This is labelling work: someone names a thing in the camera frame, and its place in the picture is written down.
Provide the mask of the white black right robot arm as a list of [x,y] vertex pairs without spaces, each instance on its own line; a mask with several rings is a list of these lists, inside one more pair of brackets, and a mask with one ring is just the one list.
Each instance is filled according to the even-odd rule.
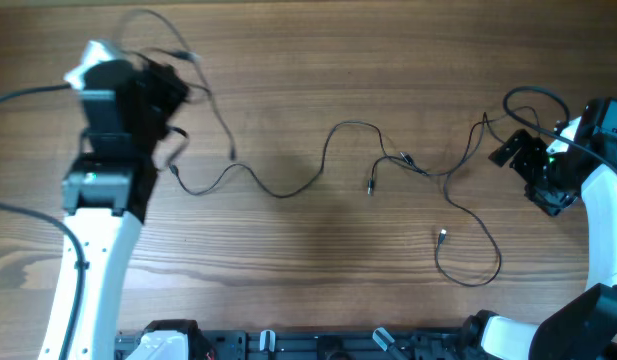
[[481,311],[457,334],[459,359],[617,359],[617,99],[588,102],[549,132],[515,132],[490,160],[525,181],[525,195],[555,216],[582,200],[588,229],[584,292],[535,325]]

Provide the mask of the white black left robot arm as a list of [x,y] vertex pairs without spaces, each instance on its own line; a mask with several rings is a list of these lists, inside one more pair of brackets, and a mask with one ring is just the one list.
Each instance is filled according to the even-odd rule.
[[130,255],[158,171],[153,153],[189,87],[147,60],[81,64],[65,75],[91,144],[62,180],[65,236],[42,359],[110,359]]

